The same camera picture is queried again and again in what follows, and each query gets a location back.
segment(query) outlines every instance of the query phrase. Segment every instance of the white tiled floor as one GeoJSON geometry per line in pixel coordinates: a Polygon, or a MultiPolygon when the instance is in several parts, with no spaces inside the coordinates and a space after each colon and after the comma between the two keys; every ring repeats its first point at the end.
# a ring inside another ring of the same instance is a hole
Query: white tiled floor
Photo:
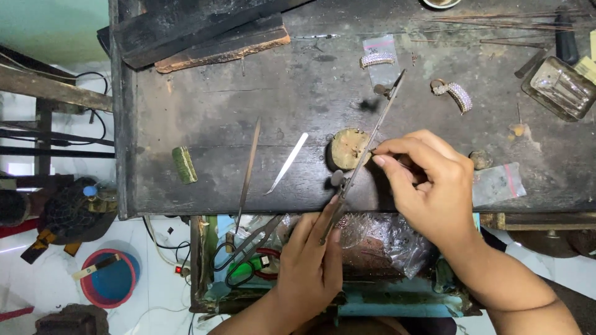
{"type": "MultiPolygon", "coordinates": [[[[84,86],[95,91],[103,91],[100,80],[85,82],[84,86]]],[[[33,120],[35,101],[32,98],[2,93],[3,120],[33,120]]],[[[106,139],[113,139],[113,118],[99,112],[108,128],[106,139]]],[[[100,137],[101,124],[96,119],[89,123],[89,114],[85,116],[68,116],[54,113],[52,128],[54,131],[67,132],[87,137],[100,137]]],[[[0,144],[15,145],[15,141],[0,139],[0,144]]],[[[111,151],[112,148],[92,144],[84,146],[85,150],[111,151]]],[[[8,170],[9,163],[32,164],[31,157],[0,157],[0,169],[8,170]]],[[[109,159],[52,159],[52,167],[56,173],[73,173],[77,176],[91,175],[97,179],[114,178],[114,160],[109,159]]],[[[177,246],[190,239],[190,229],[179,219],[157,217],[152,220],[160,244],[177,246]],[[173,233],[167,233],[172,227],[173,233]]],[[[572,259],[553,259],[524,249],[513,243],[506,232],[498,232],[498,237],[508,244],[507,253],[522,261],[535,273],[570,287],[593,299],[596,299],[596,286],[593,278],[596,275],[596,261],[584,257],[572,259]]],[[[35,240],[35,232],[3,238],[0,240],[0,311],[12,311],[29,305],[35,306],[31,315],[0,322],[0,334],[32,334],[34,322],[39,317],[59,311],[68,303],[89,304],[82,294],[80,284],[74,282],[70,275],[81,269],[85,259],[94,251],[112,247],[134,255],[141,264],[141,275],[132,297],[122,306],[109,310],[108,319],[110,333],[120,334],[187,334],[191,314],[187,311],[190,304],[190,288],[183,278],[173,274],[170,265],[162,261],[153,243],[149,239],[145,227],[139,219],[126,222],[116,221],[101,239],[85,243],[76,257],[72,258],[59,246],[51,246],[33,265],[27,264],[19,256],[26,246],[35,240]],[[164,307],[174,311],[150,308],[164,307]]],[[[174,260],[173,252],[164,251],[164,255],[174,260]]],[[[179,257],[184,258],[184,251],[179,257]]],[[[220,317],[202,324],[194,323],[195,334],[205,334],[213,328],[220,317]]],[[[495,334],[486,314],[482,317],[457,319],[469,335],[495,334]]]]}

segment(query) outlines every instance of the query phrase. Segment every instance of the jeweler's workbench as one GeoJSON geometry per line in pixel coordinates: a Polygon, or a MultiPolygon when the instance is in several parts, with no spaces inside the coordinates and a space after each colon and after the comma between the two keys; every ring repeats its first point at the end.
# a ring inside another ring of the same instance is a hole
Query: jeweler's workbench
{"type": "MultiPolygon", "coordinates": [[[[113,21],[119,16],[114,2],[113,21]]],[[[578,2],[579,8],[593,11],[587,1],[578,2]]],[[[444,13],[531,12],[558,4],[462,1],[444,13]]],[[[120,18],[133,13],[122,10],[120,18]]],[[[473,30],[477,27],[412,20],[434,15],[437,12],[415,0],[316,0],[283,14],[290,44],[249,55],[242,62],[165,75],[153,67],[135,72],[114,61],[119,58],[112,51],[120,217],[236,213],[258,116],[262,127],[244,212],[320,210],[336,192],[328,183],[331,171],[325,164],[333,134],[348,127],[371,132],[386,103],[373,93],[359,59],[364,39],[387,34],[393,34],[407,79],[377,140],[426,128],[461,153],[483,149],[494,165],[519,162],[527,196],[478,210],[596,210],[593,110],[578,122],[562,121],[523,93],[522,80],[514,76],[535,48],[479,43],[532,30],[473,30]],[[460,116],[451,97],[433,95],[433,79],[461,85],[474,107],[460,116]],[[510,126],[518,123],[525,130],[512,135],[510,126]],[[263,196],[305,132],[308,139],[292,166],[273,192],[263,196]],[[182,145],[189,148],[197,172],[198,182],[190,185],[177,180],[172,161],[172,149],[182,145]]],[[[589,30],[576,31],[581,54],[589,49],[588,35],[589,30]]],[[[554,43],[554,34],[543,39],[554,43]]],[[[347,197],[349,210],[395,211],[382,171],[372,162],[365,167],[347,197]]]]}

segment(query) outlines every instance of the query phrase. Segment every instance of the green brush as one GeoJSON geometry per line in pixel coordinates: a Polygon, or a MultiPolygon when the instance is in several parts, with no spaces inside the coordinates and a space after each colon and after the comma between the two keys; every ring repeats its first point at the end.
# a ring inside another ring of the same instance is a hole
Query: green brush
{"type": "Polygon", "coordinates": [[[178,170],[178,176],[183,184],[197,182],[197,172],[194,170],[193,161],[190,159],[187,147],[177,147],[172,150],[172,158],[178,170]]]}

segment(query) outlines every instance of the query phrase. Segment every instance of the fingernail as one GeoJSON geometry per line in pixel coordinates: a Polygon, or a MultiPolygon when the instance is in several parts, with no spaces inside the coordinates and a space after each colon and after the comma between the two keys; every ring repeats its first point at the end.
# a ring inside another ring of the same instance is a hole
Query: fingernail
{"type": "Polygon", "coordinates": [[[339,229],[333,229],[331,231],[331,241],[339,243],[339,238],[342,236],[342,231],[339,229]]]}
{"type": "Polygon", "coordinates": [[[382,158],[381,156],[373,156],[372,160],[379,166],[383,166],[385,165],[385,159],[382,158]]]}

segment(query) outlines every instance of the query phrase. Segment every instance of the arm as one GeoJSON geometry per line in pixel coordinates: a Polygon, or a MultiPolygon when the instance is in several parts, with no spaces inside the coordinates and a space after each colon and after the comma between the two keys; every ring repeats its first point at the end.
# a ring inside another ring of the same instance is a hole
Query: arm
{"type": "Polygon", "coordinates": [[[209,334],[290,334],[329,305],[343,283],[339,229],[319,241],[336,204],[337,196],[322,213],[300,218],[281,252],[277,285],[209,334]]]}
{"type": "Polygon", "coordinates": [[[443,253],[483,303],[498,334],[580,334],[565,305],[527,267],[489,247],[474,227],[473,164],[429,131],[378,146],[395,206],[443,253]],[[389,154],[402,154],[398,160],[389,154]]]}

